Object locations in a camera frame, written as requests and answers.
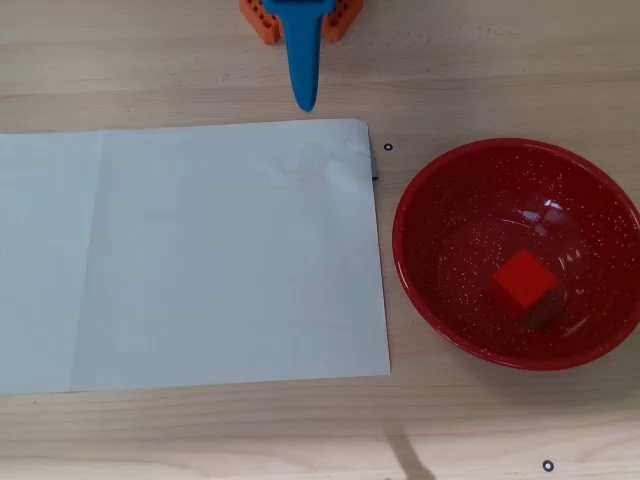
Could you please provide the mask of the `blue gripper body black servo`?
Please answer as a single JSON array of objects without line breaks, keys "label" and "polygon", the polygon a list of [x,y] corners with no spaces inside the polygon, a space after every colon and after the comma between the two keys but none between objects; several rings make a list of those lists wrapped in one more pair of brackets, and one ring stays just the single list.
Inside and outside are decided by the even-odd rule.
[{"label": "blue gripper body black servo", "polygon": [[335,0],[263,0],[264,8],[278,17],[322,17],[335,8]]}]

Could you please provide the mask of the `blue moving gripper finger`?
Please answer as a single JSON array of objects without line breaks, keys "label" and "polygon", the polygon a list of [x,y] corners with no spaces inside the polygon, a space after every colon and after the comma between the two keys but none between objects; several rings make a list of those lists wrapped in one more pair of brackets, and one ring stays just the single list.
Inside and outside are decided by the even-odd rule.
[{"label": "blue moving gripper finger", "polygon": [[293,94],[300,109],[311,112],[318,92],[322,17],[289,12],[281,20]]}]

